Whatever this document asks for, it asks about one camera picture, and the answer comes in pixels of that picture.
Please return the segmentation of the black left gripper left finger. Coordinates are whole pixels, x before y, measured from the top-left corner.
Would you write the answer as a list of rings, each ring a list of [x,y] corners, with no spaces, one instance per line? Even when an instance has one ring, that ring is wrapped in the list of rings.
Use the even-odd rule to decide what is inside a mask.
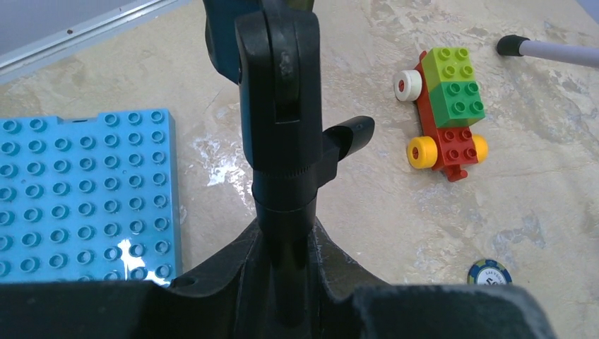
[[[169,287],[149,280],[1,286],[2,338],[257,338],[262,316],[242,300],[251,223],[234,241]]]

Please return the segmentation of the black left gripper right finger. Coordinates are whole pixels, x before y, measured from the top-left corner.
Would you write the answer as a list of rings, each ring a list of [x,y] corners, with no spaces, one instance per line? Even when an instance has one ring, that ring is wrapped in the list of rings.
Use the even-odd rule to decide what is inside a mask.
[[[315,338],[555,338],[545,312],[514,285],[392,285],[343,251],[316,222]]]

